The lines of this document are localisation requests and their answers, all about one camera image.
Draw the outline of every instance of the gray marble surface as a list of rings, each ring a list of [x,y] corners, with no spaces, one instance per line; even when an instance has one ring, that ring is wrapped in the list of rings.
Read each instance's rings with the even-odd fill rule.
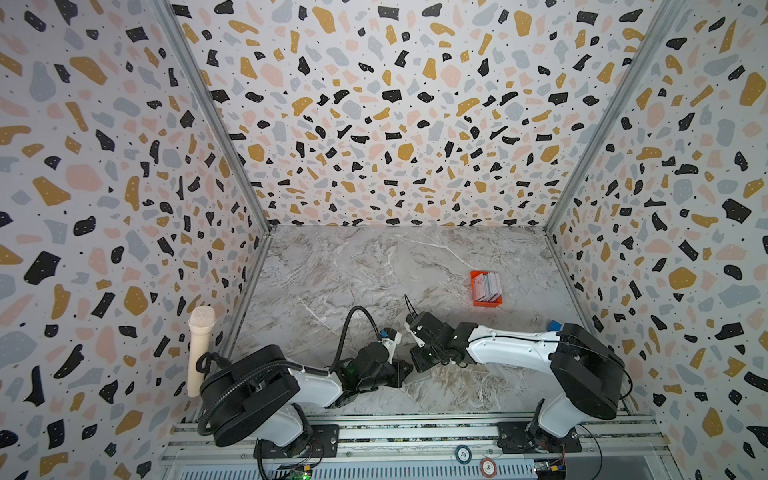
[[[469,273],[498,272],[504,304],[472,305]],[[275,343],[297,362],[328,366],[349,309],[360,305],[379,328],[401,333],[403,295],[453,326],[476,322],[521,332],[550,319],[579,322],[544,237],[522,228],[277,227],[233,358]],[[356,313],[344,356],[373,340]],[[404,343],[412,343],[410,335]],[[398,356],[408,357],[401,347]],[[360,395],[332,414],[530,412],[559,386],[544,373],[507,366],[437,366],[403,389]],[[307,406],[307,412],[323,409]]]

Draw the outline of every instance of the side wall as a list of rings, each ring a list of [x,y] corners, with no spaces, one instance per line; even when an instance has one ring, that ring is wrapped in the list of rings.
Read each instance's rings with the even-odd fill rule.
[[[250,212],[143,2],[0,22],[0,478],[144,478],[192,407],[187,314],[212,305],[218,344],[255,263]]]
[[[272,224],[537,225],[661,0],[174,7]]]
[[[688,478],[766,477],[765,9],[681,15],[553,235]]]

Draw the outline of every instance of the stack of cards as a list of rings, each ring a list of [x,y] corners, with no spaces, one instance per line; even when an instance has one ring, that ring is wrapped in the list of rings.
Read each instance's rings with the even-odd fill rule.
[[[472,282],[475,302],[494,302],[502,295],[502,284],[496,272],[481,273]]]

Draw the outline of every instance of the microphone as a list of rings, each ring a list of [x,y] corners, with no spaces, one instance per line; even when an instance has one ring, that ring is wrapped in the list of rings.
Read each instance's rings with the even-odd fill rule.
[[[200,396],[200,386],[205,380],[205,373],[197,371],[197,360],[208,353],[210,333],[216,326],[216,313],[213,307],[201,305],[195,307],[190,315],[190,362],[187,371],[187,394],[190,397]]]

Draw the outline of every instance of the orange basket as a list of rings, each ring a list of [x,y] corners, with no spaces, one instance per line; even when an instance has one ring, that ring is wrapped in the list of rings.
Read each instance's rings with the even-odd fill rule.
[[[504,297],[502,295],[499,295],[498,298],[493,302],[477,302],[475,301],[475,282],[473,280],[477,275],[482,275],[483,273],[490,273],[490,272],[478,272],[478,271],[472,271],[469,274],[469,286],[472,288],[472,303],[475,304],[475,306],[487,306],[487,307],[495,307],[499,306],[502,303],[504,303]]]

